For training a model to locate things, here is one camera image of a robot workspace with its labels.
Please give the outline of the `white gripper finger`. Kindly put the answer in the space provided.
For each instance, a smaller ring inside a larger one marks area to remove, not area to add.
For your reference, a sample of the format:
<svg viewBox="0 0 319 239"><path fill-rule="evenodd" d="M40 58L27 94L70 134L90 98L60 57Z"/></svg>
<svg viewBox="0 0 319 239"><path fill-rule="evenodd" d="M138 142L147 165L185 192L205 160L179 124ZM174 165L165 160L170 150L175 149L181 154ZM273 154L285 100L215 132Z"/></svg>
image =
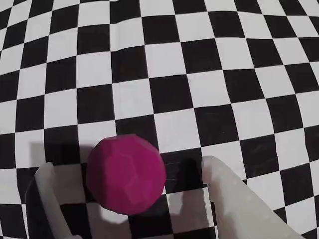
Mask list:
<svg viewBox="0 0 319 239"><path fill-rule="evenodd" d="M204 156L202 177L215 205L220 239L301 238L220 159Z"/></svg>

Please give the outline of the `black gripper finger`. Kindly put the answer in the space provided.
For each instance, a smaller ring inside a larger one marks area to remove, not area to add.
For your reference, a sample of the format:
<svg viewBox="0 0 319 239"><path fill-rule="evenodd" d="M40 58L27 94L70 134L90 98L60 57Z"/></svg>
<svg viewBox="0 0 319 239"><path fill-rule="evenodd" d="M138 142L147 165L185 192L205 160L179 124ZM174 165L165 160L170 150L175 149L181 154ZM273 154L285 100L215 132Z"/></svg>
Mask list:
<svg viewBox="0 0 319 239"><path fill-rule="evenodd" d="M25 194L27 230L30 239L80 239L73 235L53 190L51 162L36 171Z"/></svg>

